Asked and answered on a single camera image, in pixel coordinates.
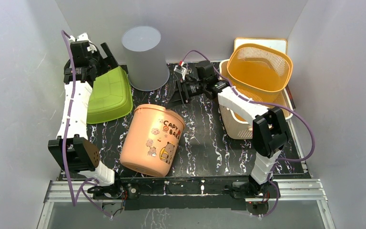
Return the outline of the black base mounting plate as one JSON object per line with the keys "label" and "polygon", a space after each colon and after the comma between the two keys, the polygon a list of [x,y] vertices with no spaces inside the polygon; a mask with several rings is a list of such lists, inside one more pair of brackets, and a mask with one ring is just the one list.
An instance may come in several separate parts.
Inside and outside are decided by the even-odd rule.
{"label": "black base mounting plate", "polygon": [[120,200],[125,210],[150,208],[230,208],[266,213],[268,201],[281,197],[278,183],[262,185],[250,176],[116,178],[109,186],[91,187],[95,200]]}

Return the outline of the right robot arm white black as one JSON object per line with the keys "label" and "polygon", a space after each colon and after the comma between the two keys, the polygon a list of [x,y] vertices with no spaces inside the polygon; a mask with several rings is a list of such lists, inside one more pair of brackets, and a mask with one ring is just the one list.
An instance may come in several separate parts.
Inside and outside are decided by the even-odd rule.
{"label": "right robot arm white black", "polygon": [[272,171],[289,140],[284,107],[274,104],[267,107],[262,102],[246,97],[236,90],[229,79],[220,75],[210,61],[198,62],[195,67],[197,78],[188,76],[182,62],[175,66],[173,72],[179,79],[175,82],[175,91],[166,107],[188,104],[193,97],[204,94],[250,124],[252,145],[256,151],[254,167],[246,183],[231,185],[229,190],[243,196],[262,197],[273,185]]}

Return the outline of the cream perforated laundry basket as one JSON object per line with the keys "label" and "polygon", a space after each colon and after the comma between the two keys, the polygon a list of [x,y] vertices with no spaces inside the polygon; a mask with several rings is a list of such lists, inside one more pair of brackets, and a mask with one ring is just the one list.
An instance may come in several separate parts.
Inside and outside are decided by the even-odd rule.
{"label": "cream perforated laundry basket", "polygon": [[[220,62],[219,64],[219,72],[222,76],[228,77],[228,70],[227,70],[227,64],[228,64],[229,60],[223,60],[222,62]],[[253,135],[253,129],[252,129],[252,121],[249,123],[244,119],[244,116],[241,116],[239,113],[237,112],[239,109],[239,105],[245,105],[245,108],[250,108],[250,114],[252,115],[261,115],[262,112],[265,113],[267,112],[267,108],[271,108],[273,106],[265,106],[265,105],[261,105],[261,104],[253,104],[253,103],[249,103],[249,102],[245,102],[243,99],[236,99],[235,101],[237,101],[235,104],[228,102],[227,99],[225,99],[224,97],[222,98],[222,102],[218,101],[219,106],[220,106],[220,112],[222,115],[222,119],[223,119],[223,124],[225,126],[225,130],[228,134],[229,137],[231,137],[232,139],[252,139],[252,135]],[[278,97],[276,98],[276,100],[273,102],[274,104],[278,104],[281,106],[285,106],[289,109],[291,109],[292,111],[293,109],[293,105],[291,102],[291,99],[286,91],[286,89],[282,90]],[[284,113],[284,117],[285,120],[290,119],[293,114],[285,109],[282,109],[283,113]]]}

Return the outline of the green plastic tub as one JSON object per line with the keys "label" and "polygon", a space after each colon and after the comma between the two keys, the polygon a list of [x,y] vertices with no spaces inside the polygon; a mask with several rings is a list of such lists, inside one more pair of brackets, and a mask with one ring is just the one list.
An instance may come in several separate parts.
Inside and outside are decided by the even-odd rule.
{"label": "green plastic tub", "polygon": [[118,66],[96,78],[87,113],[88,124],[113,121],[133,108],[131,85],[126,71]]}

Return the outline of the orange plastic bucket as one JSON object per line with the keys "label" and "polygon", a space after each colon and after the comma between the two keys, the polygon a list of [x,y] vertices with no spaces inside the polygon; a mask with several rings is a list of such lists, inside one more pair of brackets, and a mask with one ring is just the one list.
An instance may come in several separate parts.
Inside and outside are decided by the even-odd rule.
{"label": "orange plastic bucket", "polygon": [[139,105],[133,113],[120,154],[120,163],[133,171],[165,177],[185,129],[176,112],[155,104]]}

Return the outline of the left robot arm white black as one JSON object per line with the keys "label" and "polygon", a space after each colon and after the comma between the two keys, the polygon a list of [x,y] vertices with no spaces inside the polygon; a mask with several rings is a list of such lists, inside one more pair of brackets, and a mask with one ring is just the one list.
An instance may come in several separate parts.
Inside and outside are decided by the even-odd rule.
{"label": "left robot arm white black", "polygon": [[72,57],[64,66],[65,102],[57,136],[48,141],[48,150],[63,171],[94,178],[111,198],[119,198],[123,185],[115,181],[115,171],[100,159],[96,145],[88,140],[88,103],[97,77],[112,65],[106,62],[89,40],[70,43]]}

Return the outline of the aluminium frame rail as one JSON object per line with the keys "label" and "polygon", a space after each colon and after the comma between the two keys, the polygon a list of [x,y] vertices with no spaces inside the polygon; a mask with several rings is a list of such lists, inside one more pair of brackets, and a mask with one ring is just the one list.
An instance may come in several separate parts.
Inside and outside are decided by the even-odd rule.
{"label": "aluminium frame rail", "polygon": [[[280,200],[315,200],[326,229],[334,229],[328,199],[320,179],[280,179],[278,187]],[[51,181],[44,200],[43,210],[37,225],[39,229],[48,228],[54,203],[70,202],[69,187],[66,181]]]}

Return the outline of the grey plastic bucket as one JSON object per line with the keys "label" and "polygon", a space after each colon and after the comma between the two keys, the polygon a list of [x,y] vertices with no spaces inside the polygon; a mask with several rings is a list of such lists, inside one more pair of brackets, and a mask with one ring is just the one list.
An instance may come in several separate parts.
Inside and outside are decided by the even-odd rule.
{"label": "grey plastic bucket", "polygon": [[136,26],[123,35],[122,45],[133,88],[154,91],[169,80],[161,39],[161,33],[152,26]]}

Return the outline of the yellow slatted plastic basket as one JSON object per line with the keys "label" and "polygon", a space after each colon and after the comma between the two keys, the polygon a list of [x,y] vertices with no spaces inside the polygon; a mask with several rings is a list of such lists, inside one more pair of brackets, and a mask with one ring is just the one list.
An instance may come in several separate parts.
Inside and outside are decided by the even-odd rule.
{"label": "yellow slatted plastic basket", "polygon": [[237,91],[257,102],[285,105],[283,90],[293,71],[292,60],[280,51],[258,44],[242,44],[226,65]]}

